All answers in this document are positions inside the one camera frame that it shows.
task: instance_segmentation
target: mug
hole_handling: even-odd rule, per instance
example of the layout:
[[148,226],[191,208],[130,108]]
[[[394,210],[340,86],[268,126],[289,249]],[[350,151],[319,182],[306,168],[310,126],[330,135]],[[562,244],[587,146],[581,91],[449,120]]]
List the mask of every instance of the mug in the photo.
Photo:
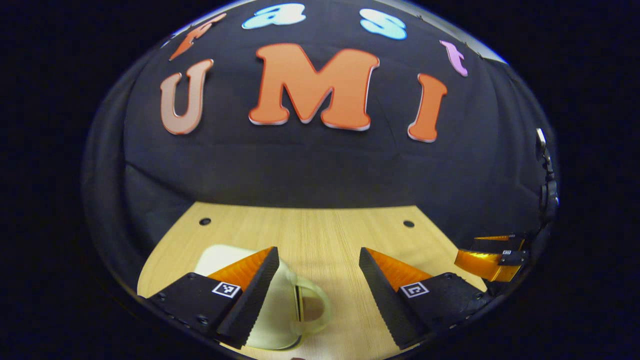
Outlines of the mug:
[[[256,252],[229,245],[213,245],[202,253],[194,272],[208,276]],[[323,311],[319,318],[304,321],[302,290],[305,297],[308,294],[311,299],[318,300],[314,302],[322,303]],[[265,350],[293,349],[306,336],[324,329],[331,320],[331,314],[331,303],[326,293],[313,282],[297,276],[280,260],[245,346]]]

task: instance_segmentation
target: wooden tabletop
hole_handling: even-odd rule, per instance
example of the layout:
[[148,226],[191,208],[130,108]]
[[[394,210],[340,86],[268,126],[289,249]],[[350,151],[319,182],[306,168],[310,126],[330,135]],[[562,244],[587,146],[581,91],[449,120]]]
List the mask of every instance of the wooden tabletop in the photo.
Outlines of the wooden tabletop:
[[[211,223],[199,224],[203,218]],[[409,220],[415,224],[403,224]],[[140,273],[138,294],[149,297],[194,271],[215,244],[262,250],[280,259],[329,296],[333,320],[289,351],[233,349],[256,359],[386,359],[393,342],[358,266],[360,248],[382,252],[431,275],[454,272],[481,291],[482,279],[454,265],[458,249],[415,206],[367,209],[259,208],[194,203],[165,234]]]

